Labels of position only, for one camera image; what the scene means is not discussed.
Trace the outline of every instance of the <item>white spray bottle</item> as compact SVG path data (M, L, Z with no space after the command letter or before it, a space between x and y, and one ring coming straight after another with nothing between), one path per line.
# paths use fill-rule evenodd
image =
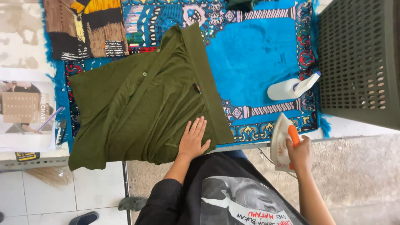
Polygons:
M298 98L308 91L320 76L318 71L303 81L292 78L273 84L267 90L268 97L274 101Z

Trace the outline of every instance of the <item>white tiled floor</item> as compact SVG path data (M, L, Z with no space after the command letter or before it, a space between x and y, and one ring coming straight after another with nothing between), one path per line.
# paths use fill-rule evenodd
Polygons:
M71 219L97 211L93 225L127 225L126 211L117 206L125 197L122 162L104 170L80 168L74 181L55 188L24 172L0 173L1 225L68 225Z

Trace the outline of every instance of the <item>olive green shirt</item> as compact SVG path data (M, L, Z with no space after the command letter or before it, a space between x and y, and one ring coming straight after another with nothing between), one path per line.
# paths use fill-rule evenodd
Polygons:
M69 78L81 128L71 170L106 162L175 160L188 121L204 116L206 151L232 143L198 23L171 27L154 52L134 54ZM198 84L201 93L195 88Z

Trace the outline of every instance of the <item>printed graphic on t-shirt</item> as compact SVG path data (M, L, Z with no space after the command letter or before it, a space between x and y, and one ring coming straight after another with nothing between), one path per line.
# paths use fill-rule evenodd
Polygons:
M215 176L203 180L202 225L294 225L295 216L264 184L250 178Z

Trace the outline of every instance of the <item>laundry basket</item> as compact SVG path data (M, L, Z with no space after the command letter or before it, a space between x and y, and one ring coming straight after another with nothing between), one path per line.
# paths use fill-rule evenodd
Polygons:
M400 130L400 0L334 0L319 15L321 110Z

